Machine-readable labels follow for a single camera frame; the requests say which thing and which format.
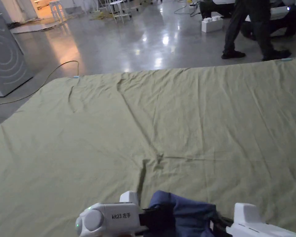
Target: black pants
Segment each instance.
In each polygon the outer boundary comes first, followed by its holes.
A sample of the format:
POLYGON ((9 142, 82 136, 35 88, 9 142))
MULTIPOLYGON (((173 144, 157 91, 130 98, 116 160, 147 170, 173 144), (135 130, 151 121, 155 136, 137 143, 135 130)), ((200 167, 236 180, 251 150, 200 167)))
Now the black pants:
POLYGON ((262 54, 264 57, 268 57, 274 51, 269 36, 269 20, 271 17, 269 0, 236 0, 235 11, 226 32, 224 53, 227 54, 235 50, 235 39, 247 15, 250 16, 262 54))

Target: black shoe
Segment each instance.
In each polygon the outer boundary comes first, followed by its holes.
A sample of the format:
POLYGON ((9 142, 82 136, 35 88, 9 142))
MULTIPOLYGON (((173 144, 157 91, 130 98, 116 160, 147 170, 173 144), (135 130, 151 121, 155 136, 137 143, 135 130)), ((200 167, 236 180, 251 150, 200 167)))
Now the black shoe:
POLYGON ((274 50, 274 52, 270 56, 264 57, 262 59, 262 62, 270 61, 270 60, 278 60, 278 59, 282 59, 282 58, 288 58, 291 55, 292 55, 292 53, 288 49, 281 50, 281 51, 274 50))
POLYGON ((229 58, 241 58, 241 57, 245 57, 245 53, 241 53, 239 51, 233 51, 227 54, 223 54, 222 55, 222 59, 229 59, 229 58))

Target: cable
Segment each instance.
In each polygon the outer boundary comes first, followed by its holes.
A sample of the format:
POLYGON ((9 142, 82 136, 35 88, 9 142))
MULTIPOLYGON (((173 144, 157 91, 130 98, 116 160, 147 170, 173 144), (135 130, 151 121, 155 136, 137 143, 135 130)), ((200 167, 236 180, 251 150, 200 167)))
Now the cable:
POLYGON ((76 62, 76 63, 78 63, 78 68, 77 68, 77 76, 79 76, 79 62, 78 61, 76 61, 76 60, 72 60, 72 61, 68 61, 68 62, 66 62, 66 63, 63 63, 63 64, 61 64, 61 65, 59 65, 58 67, 56 67, 49 75, 48 75, 48 77, 46 78, 46 80, 44 81, 44 83, 36 90, 36 91, 34 91, 33 93, 31 93, 31 94, 29 94, 29 95, 27 95, 27 96, 25 96, 25 97, 22 97, 22 98, 20 98, 20 99, 17 99, 17 100, 15 100, 15 101, 10 101, 10 102, 4 102, 4 103, 0 103, 0 105, 3 105, 3 104, 9 104, 9 103, 13 103, 13 102, 16 102, 16 101, 20 101, 20 100, 23 100, 24 98, 27 98, 27 97, 29 97, 29 96, 31 96, 31 95, 33 95, 33 94, 35 94, 36 92, 38 92, 44 85, 45 85, 45 83, 47 82, 47 80, 50 78, 50 76, 58 69, 58 68, 60 68, 61 66, 63 66, 63 65, 65 65, 65 64, 67 64, 67 63, 73 63, 73 62, 76 62))
POLYGON ((174 12, 174 14, 177 14, 177 15, 180 15, 180 14, 188 14, 188 15, 190 15, 190 17, 193 17, 193 16, 195 16, 195 15, 197 15, 197 14, 200 14, 200 12, 199 12, 199 13, 196 13, 196 11, 197 11, 197 9, 198 9, 198 4, 197 4, 197 3, 196 3, 196 8, 193 7, 193 12, 192 12, 192 13, 185 13, 185 12, 183 12, 183 13, 176 13, 177 11, 182 10, 182 9, 184 9, 184 8, 186 8, 186 7, 187 7, 187 3, 185 4, 184 7, 179 8, 178 10, 176 10, 176 11, 174 12))
POLYGON ((184 7, 179 8, 178 10, 174 11, 174 14, 178 14, 178 15, 180 15, 180 14, 189 14, 189 13, 185 13, 185 12, 183 12, 183 13, 176 13, 177 11, 182 10, 182 9, 184 9, 184 8, 186 8, 186 7, 187 7, 187 4, 185 4, 184 7))

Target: chair leg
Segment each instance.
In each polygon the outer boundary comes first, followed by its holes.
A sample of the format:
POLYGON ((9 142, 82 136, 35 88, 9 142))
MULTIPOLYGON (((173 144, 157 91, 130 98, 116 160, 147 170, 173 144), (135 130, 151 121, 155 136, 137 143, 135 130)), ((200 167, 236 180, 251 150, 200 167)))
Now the chair leg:
POLYGON ((129 20, 130 20, 130 12, 129 12, 129 10, 130 10, 130 4, 128 3, 127 4, 127 7, 126 7, 126 4, 125 4, 125 2, 123 2, 124 3, 124 8, 125 8, 125 12, 127 13, 127 16, 128 16, 128 18, 129 18, 129 20))
POLYGON ((113 17, 114 17, 115 23, 117 24, 117 21, 116 21, 116 18, 115 18, 115 15, 114 15, 114 12, 113 12, 112 6, 109 5, 109 8, 110 8, 111 13, 112 13, 112 15, 113 15, 113 17))
POLYGON ((54 6, 52 6, 52 5, 50 4, 50 8, 51 8, 51 13, 52 13, 52 15, 53 15, 53 18, 54 18, 55 22, 57 22, 57 19, 56 19, 56 16, 55 16, 55 12, 54 12, 54 6))
POLYGON ((117 4, 118 5, 118 10, 119 10, 119 16, 120 16, 120 18, 122 18, 122 22, 123 22, 123 24, 124 24, 124 19, 123 19, 123 10, 122 10, 122 7, 121 7, 121 4, 120 3, 118 3, 117 4))
POLYGON ((57 14, 58 14, 59 17, 60 17, 60 22, 63 22, 64 20, 63 20, 63 18, 62 18, 62 14, 61 14, 61 12, 60 12, 59 5, 56 5, 56 10, 57 10, 57 14))

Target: yellow cable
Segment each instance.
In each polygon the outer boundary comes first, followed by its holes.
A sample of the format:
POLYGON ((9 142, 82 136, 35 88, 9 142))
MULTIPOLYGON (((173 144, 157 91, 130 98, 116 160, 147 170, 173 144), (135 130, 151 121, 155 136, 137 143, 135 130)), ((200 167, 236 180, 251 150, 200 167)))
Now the yellow cable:
POLYGON ((47 80, 48 80, 48 78, 58 69, 58 68, 60 68, 62 65, 65 65, 65 64, 67 64, 67 63, 73 63, 73 62, 77 62, 78 63, 78 68, 77 68, 77 76, 79 76, 79 62, 78 61, 76 61, 76 60, 72 60, 72 61, 68 61, 68 62, 66 62, 66 63, 63 63, 63 64, 61 64, 61 65, 59 65, 58 67, 56 67, 49 75, 48 75, 48 77, 46 78, 46 80, 44 81, 44 83, 36 90, 36 91, 34 91, 33 93, 31 93, 31 94, 29 94, 29 95, 27 95, 27 96, 25 96, 25 97, 22 97, 22 98, 20 98, 20 99, 17 99, 17 100, 15 100, 15 101, 10 101, 10 102, 3 102, 3 103, 0 103, 0 105, 3 105, 3 104, 9 104, 9 103, 13 103, 13 102, 16 102, 16 101, 20 101, 20 100, 23 100, 24 98, 27 98, 27 97, 29 97, 29 96, 31 96, 31 95, 33 95, 33 94, 35 94, 36 92, 38 92, 38 90, 39 89, 41 89, 44 85, 45 85, 45 83, 47 82, 47 80))

